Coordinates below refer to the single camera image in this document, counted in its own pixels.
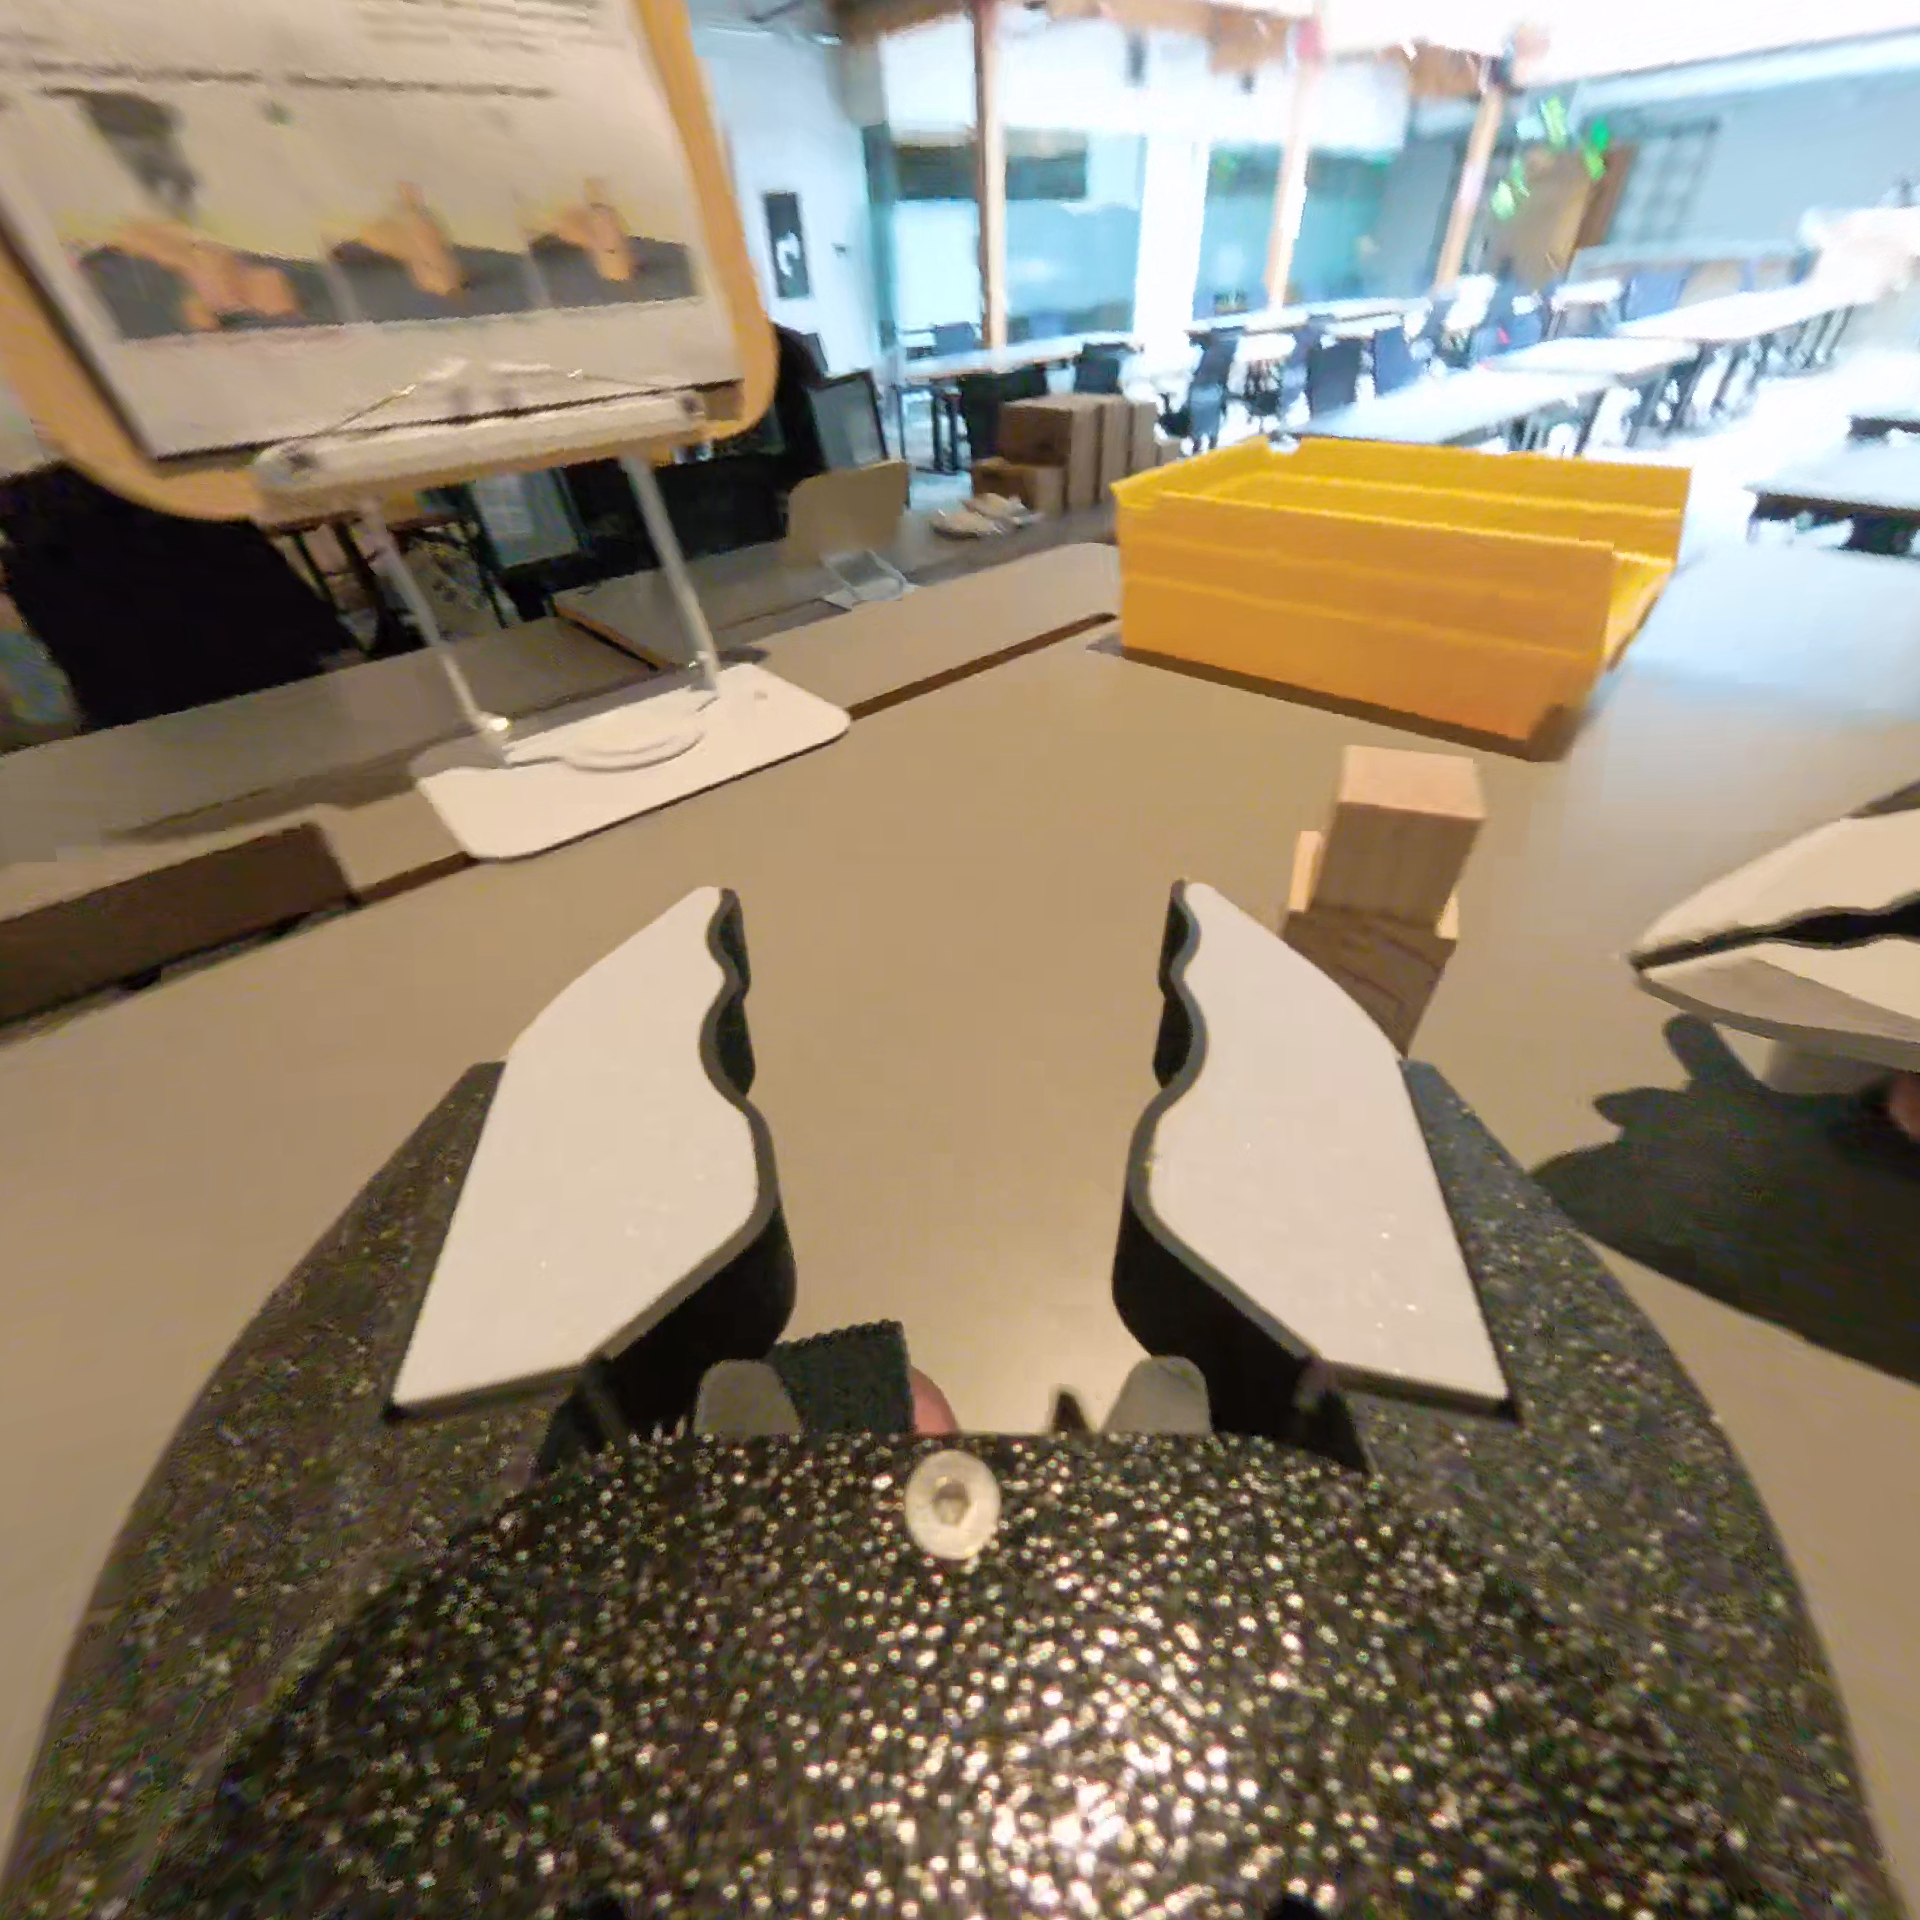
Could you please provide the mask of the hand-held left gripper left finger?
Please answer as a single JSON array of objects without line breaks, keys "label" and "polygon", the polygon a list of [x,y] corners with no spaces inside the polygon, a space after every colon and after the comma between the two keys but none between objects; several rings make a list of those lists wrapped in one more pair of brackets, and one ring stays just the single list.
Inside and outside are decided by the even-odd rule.
[{"label": "hand-held left gripper left finger", "polygon": [[407,1417],[593,1373],[633,1427],[762,1359],[797,1297],[753,1104],[740,896],[697,887],[509,1047],[392,1381]]}]

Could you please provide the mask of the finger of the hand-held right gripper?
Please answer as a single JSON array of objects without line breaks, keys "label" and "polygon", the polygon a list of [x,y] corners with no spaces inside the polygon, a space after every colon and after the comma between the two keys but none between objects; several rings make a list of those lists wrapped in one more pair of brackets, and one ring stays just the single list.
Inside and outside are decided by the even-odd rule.
[{"label": "finger of the hand-held right gripper", "polygon": [[1678,961],[1786,940],[1801,925],[1878,925],[1918,896],[1918,812],[1834,819],[1704,881],[1634,941],[1634,961]]},{"label": "finger of the hand-held right gripper", "polygon": [[1636,976],[1646,992],[1727,1036],[1771,1090],[1867,1090],[1918,1071],[1917,940],[1636,956]]}]

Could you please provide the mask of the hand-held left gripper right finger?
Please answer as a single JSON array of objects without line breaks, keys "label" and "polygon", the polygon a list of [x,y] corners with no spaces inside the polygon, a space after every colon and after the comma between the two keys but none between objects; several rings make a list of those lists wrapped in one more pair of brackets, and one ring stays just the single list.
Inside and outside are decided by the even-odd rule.
[{"label": "hand-held left gripper right finger", "polygon": [[1172,887],[1156,1090],[1114,1305],[1206,1429],[1362,1464],[1356,1399],[1510,1419],[1511,1384],[1402,1054],[1211,881]]}]

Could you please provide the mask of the large plain wooden cube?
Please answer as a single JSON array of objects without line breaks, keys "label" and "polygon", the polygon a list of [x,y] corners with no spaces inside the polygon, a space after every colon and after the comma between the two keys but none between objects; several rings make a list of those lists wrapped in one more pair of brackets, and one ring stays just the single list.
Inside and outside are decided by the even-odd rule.
[{"label": "large plain wooden cube", "polygon": [[1435,925],[1415,927],[1357,908],[1318,900],[1323,833],[1300,830],[1280,937],[1335,979],[1412,1056],[1428,1003],[1461,934],[1461,896]]}]

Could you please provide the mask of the yellow plastic bin stack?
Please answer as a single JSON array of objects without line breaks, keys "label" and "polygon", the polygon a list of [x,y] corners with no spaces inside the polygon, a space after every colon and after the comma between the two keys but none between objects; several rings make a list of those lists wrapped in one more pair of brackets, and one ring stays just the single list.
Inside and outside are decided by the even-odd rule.
[{"label": "yellow plastic bin stack", "polygon": [[1245,441],[1117,481],[1126,652],[1531,746],[1641,635],[1693,470]]}]

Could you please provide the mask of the group of background tables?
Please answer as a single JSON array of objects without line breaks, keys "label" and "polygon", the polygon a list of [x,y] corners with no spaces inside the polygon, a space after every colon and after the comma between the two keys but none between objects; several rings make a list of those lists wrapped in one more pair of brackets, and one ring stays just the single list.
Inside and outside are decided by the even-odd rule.
[{"label": "group of background tables", "polygon": [[[1866,341],[1878,305],[1842,276],[1673,305],[1680,290],[1680,276],[1654,273],[1544,296],[1500,286],[1461,365],[1276,439],[1611,455],[1731,432],[1729,453],[1681,460],[1741,495],[1753,530],[1856,519],[1860,544],[1904,551],[1917,537],[1917,351]],[[973,455],[995,451],[1001,402],[1126,396],[1094,347],[1145,341],[1053,331],[987,350],[967,336],[939,326],[894,370],[882,421],[908,455],[908,498],[924,515],[959,506]]]}]

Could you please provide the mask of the group of dark chairs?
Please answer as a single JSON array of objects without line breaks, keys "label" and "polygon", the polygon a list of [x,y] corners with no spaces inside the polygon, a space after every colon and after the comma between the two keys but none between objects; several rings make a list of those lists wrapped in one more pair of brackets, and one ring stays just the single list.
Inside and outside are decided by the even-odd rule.
[{"label": "group of dark chairs", "polygon": [[1099,342],[1120,390],[1154,401],[1163,439],[1209,445],[1241,427],[1292,436],[1465,362],[1494,318],[1487,279],[1428,296],[1302,299],[1188,324],[1162,341]]}]

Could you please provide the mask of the cardboard box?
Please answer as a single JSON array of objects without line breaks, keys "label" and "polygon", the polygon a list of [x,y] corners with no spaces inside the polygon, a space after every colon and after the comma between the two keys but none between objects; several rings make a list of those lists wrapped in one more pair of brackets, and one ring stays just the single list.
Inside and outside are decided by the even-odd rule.
[{"label": "cardboard box", "polygon": [[1026,396],[995,408],[995,453],[973,461],[973,493],[1073,515],[1109,506],[1122,481],[1185,453],[1148,397]]}]

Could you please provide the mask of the wooden pillar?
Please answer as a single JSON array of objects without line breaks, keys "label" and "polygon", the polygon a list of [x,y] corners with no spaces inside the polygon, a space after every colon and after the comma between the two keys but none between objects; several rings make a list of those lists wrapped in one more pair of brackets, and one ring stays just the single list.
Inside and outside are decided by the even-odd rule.
[{"label": "wooden pillar", "polygon": [[1270,229],[1266,248],[1269,305],[1284,306],[1290,299],[1293,255],[1308,202],[1308,162],[1313,150],[1313,114],[1322,76],[1327,68],[1327,6],[1307,4],[1307,12],[1292,17],[1288,28],[1288,97],[1282,137],[1282,158],[1270,204]]},{"label": "wooden pillar", "polygon": [[1007,344],[1007,142],[1000,99],[998,4],[973,1],[971,22],[975,38],[980,338],[987,350],[998,350]]}]

